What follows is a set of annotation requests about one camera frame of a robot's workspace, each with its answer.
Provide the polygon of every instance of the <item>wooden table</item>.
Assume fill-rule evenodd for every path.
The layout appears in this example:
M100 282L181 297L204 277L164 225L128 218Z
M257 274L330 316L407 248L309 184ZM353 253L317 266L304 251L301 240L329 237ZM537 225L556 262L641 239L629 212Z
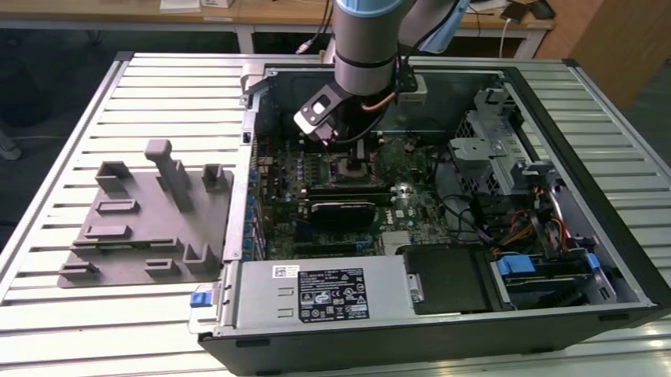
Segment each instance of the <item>wooden table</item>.
M228 9L164 14L160 0L1 0L0 27L74 30L232 31L241 53L253 53L254 32L312 33L324 12L322 0L236 0ZM456 36L499 38L504 22L496 15L467 14ZM516 58L531 58L552 20L509 24L507 38L521 38Z

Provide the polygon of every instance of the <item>floor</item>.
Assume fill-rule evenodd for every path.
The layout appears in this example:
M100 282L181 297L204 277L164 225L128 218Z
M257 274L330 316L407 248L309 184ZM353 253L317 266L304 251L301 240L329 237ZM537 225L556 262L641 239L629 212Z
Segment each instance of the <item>floor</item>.
M258 35L257 50L292 53L304 35ZM236 53L229 33L0 30L0 61L18 59L44 91L46 120L28 128L0 127L22 150L17 161L0 159L0 250L20 221L61 146L81 116L117 51ZM663 68L625 112L639 132L671 163L671 65Z

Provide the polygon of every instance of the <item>motherboard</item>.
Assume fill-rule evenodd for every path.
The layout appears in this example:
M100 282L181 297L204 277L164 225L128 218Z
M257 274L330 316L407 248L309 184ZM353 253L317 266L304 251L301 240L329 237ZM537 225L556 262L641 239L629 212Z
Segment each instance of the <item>motherboard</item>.
M367 174L343 179L337 166L347 153L261 141L266 260L385 255L407 244L449 243L453 230L433 187L437 147L412 135L380 137L379 142L369 152ZM306 213L318 206L325 212L320 225L310 223ZM345 218L339 210L330 211L343 206Z

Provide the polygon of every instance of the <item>robotic arm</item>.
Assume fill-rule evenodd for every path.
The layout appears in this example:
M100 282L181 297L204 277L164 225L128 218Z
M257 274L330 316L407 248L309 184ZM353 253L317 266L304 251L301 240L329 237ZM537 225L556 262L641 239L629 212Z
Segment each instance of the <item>robotic arm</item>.
M469 2L336 0L334 82L293 116L313 141L324 146L352 144L375 128L399 93L417 88L409 54L447 48ZM403 60L399 42L412 46ZM345 125L347 135L339 135L336 122Z

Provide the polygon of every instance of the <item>metal bracket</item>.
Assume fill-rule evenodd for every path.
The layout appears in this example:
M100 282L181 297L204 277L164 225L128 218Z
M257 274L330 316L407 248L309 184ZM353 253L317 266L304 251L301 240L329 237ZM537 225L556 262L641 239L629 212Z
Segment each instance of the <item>metal bracket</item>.
M242 71L240 72L240 87L242 88L242 97L254 94L258 90L266 87L265 76L265 64L244 64Z
M419 275L416 273L408 274L408 288L412 302L421 302L424 300L424 290L421 289L421 282L419 281Z

